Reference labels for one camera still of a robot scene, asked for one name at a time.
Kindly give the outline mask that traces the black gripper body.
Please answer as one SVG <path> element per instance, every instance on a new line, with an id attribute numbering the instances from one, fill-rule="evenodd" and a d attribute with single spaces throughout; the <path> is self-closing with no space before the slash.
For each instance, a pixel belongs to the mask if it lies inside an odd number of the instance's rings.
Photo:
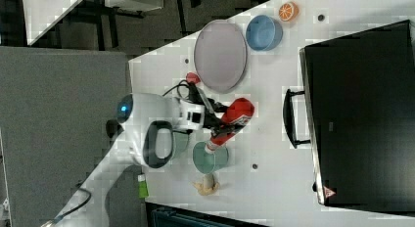
<path id="1" fill-rule="evenodd" d="M 203 116 L 203 128 L 209 129 L 214 138 L 225 136 L 237 129 L 237 126 L 225 123 L 215 115 L 215 110 L 210 103 L 210 100 L 206 97 L 203 90 L 197 87 L 195 83 L 188 82 L 188 89 L 188 100 L 192 104 L 202 106 L 205 110 L 205 115 Z"/>

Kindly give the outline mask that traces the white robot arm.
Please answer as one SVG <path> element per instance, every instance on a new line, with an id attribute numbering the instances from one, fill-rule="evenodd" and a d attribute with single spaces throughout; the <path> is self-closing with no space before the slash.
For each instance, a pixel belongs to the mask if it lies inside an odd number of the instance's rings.
<path id="1" fill-rule="evenodd" d="M 178 83 L 188 96 L 131 93 L 117 106 L 122 131 L 110 150 L 88 175 L 59 214 L 41 227 L 109 227 L 106 197 L 123 171 L 131 165 L 165 166 L 175 154 L 176 132 L 208 129 L 215 138 L 235 131 L 236 125 L 217 117 L 229 110 L 208 98 L 195 83 Z"/>

